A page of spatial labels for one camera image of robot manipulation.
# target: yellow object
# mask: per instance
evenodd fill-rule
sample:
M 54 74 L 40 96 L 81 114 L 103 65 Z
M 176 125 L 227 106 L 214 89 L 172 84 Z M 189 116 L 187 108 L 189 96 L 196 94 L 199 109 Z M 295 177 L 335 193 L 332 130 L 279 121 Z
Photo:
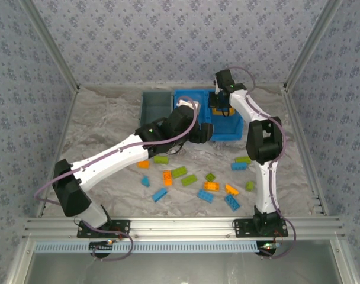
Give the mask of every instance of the yellow object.
M 220 184 L 218 182 L 204 182 L 204 190 L 206 191 L 219 191 Z
M 150 161 L 146 160 L 146 161 L 138 162 L 138 167 L 141 169 L 149 169 Z
M 213 108 L 212 113 L 215 115 L 223 115 L 222 111 L 218 111 L 216 108 Z M 235 114 L 235 109 L 234 108 L 229 108 L 229 115 L 233 115 Z
M 170 170 L 165 170 L 163 172 L 163 180 L 164 180 L 164 185 L 166 185 L 166 186 L 172 185 L 172 178 L 171 178 Z
M 234 187 L 232 187 L 231 185 L 226 184 L 225 186 L 225 190 L 228 194 L 231 195 L 238 195 L 239 191 L 237 191 Z

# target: wall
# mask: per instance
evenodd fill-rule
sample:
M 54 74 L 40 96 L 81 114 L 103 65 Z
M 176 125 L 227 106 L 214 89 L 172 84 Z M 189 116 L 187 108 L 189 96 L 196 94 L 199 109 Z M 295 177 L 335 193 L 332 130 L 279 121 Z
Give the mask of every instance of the wall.
M 72 98 L 17 0 L 0 0 L 0 283 L 33 192 L 48 178 Z
M 344 1 L 292 91 L 331 214 L 360 273 L 360 0 Z
M 283 82 L 326 0 L 34 0 L 80 84 Z

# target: enclosure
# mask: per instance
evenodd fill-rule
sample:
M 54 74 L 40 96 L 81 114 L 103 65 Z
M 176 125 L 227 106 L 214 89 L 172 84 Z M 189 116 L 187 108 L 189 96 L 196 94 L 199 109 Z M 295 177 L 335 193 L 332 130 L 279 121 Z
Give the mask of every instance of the enclosure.
M 248 156 L 249 122 L 208 106 L 216 73 L 234 66 L 252 72 L 252 99 L 285 130 L 277 201 L 298 241 L 281 260 L 260 261 L 258 241 L 268 238 L 239 238 L 232 225 L 253 216 L 260 190 L 254 161 L 232 170 Z M 255 85 L 239 69 L 232 76 Z M 131 223 L 133 255 L 108 272 L 114 263 L 94 263 L 76 219 L 33 195 L 56 162 L 115 146 L 168 117 L 182 95 L 200 103 L 211 140 L 161 153 L 168 162 L 151 158 L 149 169 L 132 163 L 86 193 Z M 164 186 L 163 172 L 182 166 L 187 173 Z M 198 197 L 209 173 L 220 187 L 211 203 Z M 184 186 L 189 175 L 197 181 Z M 235 211 L 226 184 L 239 191 Z M 52 186 L 42 198 L 58 200 Z M 293 247 L 288 232 L 277 254 Z M 360 0 L 0 1 L 0 283 L 266 283 L 274 275 L 360 283 Z

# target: green lego brick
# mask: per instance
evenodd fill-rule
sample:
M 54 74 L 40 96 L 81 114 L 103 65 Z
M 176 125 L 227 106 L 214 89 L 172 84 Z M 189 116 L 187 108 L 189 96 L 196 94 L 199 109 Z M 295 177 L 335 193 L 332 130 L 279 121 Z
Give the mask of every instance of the green lego brick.
M 238 157 L 238 158 L 235 158 L 235 162 L 251 164 L 251 159 L 250 159 L 250 157 Z
M 212 173 L 208 173 L 205 178 L 208 182 L 213 182 L 213 180 L 216 179 L 216 176 L 214 176 Z
M 168 158 L 167 157 L 155 156 L 154 157 L 154 163 L 156 163 L 156 164 L 168 164 Z
M 248 183 L 246 184 L 246 190 L 247 190 L 247 191 L 253 191 L 253 188 L 254 188 L 253 182 L 248 182 Z
M 197 181 L 197 177 L 195 175 L 187 176 L 181 180 L 183 186 L 190 185 Z
M 186 175 L 188 173 L 186 167 L 182 166 L 182 167 L 179 167 L 175 170 L 171 170 L 171 173 L 172 173 L 172 177 L 174 179 L 180 177 L 180 176 L 183 176 L 183 175 Z

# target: purple cable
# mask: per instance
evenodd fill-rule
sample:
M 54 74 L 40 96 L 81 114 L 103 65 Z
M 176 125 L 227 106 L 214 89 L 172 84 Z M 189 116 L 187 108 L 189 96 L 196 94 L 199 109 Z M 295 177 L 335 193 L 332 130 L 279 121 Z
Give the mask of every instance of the purple cable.
M 133 252 L 133 248 L 134 248 L 134 241 L 133 239 L 126 233 L 124 232 L 121 232 L 121 231 L 105 231 L 105 230 L 100 230 L 100 229 L 97 229 L 95 227 L 92 227 L 91 225 L 89 225 L 87 222 L 83 221 L 83 223 L 89 228 L 91 229 L 92 231 L 95 231 L 95 232 L 98 232 L 98 233 L 115 233 L 115 234 L 118 234 L 118 235 L 123 235 L 124 237 L 127 237 L 130 242 L 131 242 L 131 246 L 130 246 L 130 249 L 128 250 L 128 252 L 126 254 L 124 254 L 123 256 L 120 256 L 120 257 L 114 257 L 114 258 L 107 258 L 107 259 L 100 259 L 98 258 L 96 255 L 95 255 L 95 252 L 97 250 L 97 248 L 99 246 L 95 246 L 95 248 L 93 249 L 93 252 L 92 252 L 92 255 L 95 259 L 101 261 L 101 262 L 116 262 L 118 260 L 122 260 L 122 259 L 125 259 L 126 257 L 128 257 L 129 255 L 131 255 L 131 253 Z
M 52 203 L 52 204 L 55 204 L 55 205 L 58 205 L 60 206 L 60 203 L 59 202 L 56 202 L 54 200 L 49 200 L 49 199 L 43 199 L 43 198 L 40 198 L 38 197 L 38 195 L 46 188 L 48 188 L 50 185 L 52 185 L 53 183 L 57 182 L 58 180 L 61 180 L 67 176 L 70 176 L 74 173 L 77 173 L 78 171 L 80 171 L 81 169 L 86 169 L 87 167 L 89 166 L 92 166 L 94 163 L 97 163 L 113 154 L 116 154 L 117 152 L 119 151 L 123 151 L 127 148 L 130 148 L 130 147 L 134 147 L 134 146 L 145 146 L 145 145 L 161 145 L 161 144 L 167 144 L 167 143 L 171 143 L 171 142 L 174 142 L 176 141 L 177 139 L 180 139 L 182 138 L 183 136 L 187 135 L 193 128 L 193 126 L 195 125 L 196 123 L 196 120 L 197 120 L 197 108 L 196 108 L 196 104 L 194 103 L 194 101 L 188 97 L 188 96 L 181 96 L 178 101 L 180 101 L 181 99 L 187 99 L 188 101 L 190 101 L 192 103 L 192 107 L 193 107 L 193 110 L 194 110 L 194 115 L 193 115 L 193 120 L 192 120 L 192 123 L 191 125 L 181 134 L 177 135 L 176 137 L 174 138 L 170 138 L 170 139 L 167 139 L 167 140 L 162 140 L 162 141 L 153 141 L 153 142 L 136 142 L 136 143 L 131 143 L 129 145 L 125 145 L 125 146 L 122 146 L 121 148 L 118 148 L 118 149 L 115 149 L 114 151 L 112 152 L 109 152 L 97 159 L 94 159 L 92 161 L 90 161 L 89 163 L 83 165 L 82 167 L 79 167 L 77 169 L 74 169 L 74 170 L 71 170 L 69 172 L 66 172 L 60 176 L 57 176 L 56 178 L 50 180 L 49 182 L 47 182 L 45 185 L 43 185 L 40 189 L 38 189 L 35 193 L 34 193 L 34 199 L 38 200 L 38 201 L 44 201 L 44 202 L 48 202 L 48 203 Z
M 272 190 L 272 175 L 273 175 L 273 172 L 272 172 L 272 165 L 273 163 L 277 162 L 279 159 L 281 159 L 281 157 L 285 154 L 285 149 L 287 148 L 287 139 L 286 139 L 286 136 L 285 136 L 285 131 L 284 129 L 281 127 L 280 123 L 278 123 L 276 120 L 274 120 L 272 117 L 268 116 L 268 115 L 265 115 L 263 113 L 261 113 L 258 109 L 256 109 L 250 102 L 249 100 L 249 95 L 250 93 L 255 90 L 256 88 L 256 82 L 255 82 L 255 78 L 253 77 L 253 75 L 250 73 L 250 71 L 246 70 L 245 68 L 243 67 L 240 67 L 240 66 L 231 66 L 231 67 L 228 67 L 228 69 L 240 69 L 240 70 L 243 70 L 245 71 L 251 78 L 252 80 L 252 83 L 253 83 L 253 88 L 249 91 L 247 91 L 247 94 L 246 94 L 246 102 L 247 104 L 258 114 L 258 115 L 261 115 L 262 117 L 270 120 L 270 122 L 274 123 L 279 129 L 280 129 L 280 132 L 281 132 L 281 135 L 282 135 L 282 141 L 283 141 L 283 145 L 282 145 L 282 150 L 279 154 L 279 156 L 270 162 L 269 164 L 269 194 L 270 194 L 270 197 L 271 197 L 271 201 L 272 201 L 272 204 L 274 205 L 274 208 L 277 212 L 277 214 L 279 214 L 279 216 L 284 219 L 287 223 L 289 223 L 289 225 L 292 227 L 292 230 L 293 230 L 293 242 L 292 242 L 292 245 L 291 247 L 286 250 L 285 252 L 279 254 L 278 256 L 271 256 L 272 259 L 279 259 L 283 256 L 286 256 L 288 253 L 291 252 L 291 250 L 294 248 L 294 245 L 295 245 L 295 242 L 296 242 L 296 239 L 297 239 L 297 235 L 296 235 L 296 229 L 294 227 L 294 225 L 292 224 L 292 222 L 284 217 L 281 212 L 280 212 L 280 209 L 276 206 L 276 203 L 275 203 L 275 198 L 274 198 L 274 192 Z M 265 250 L 260 250 L 261 252 L 264 252 L 266 254 L 269 254 L 267 251 Z

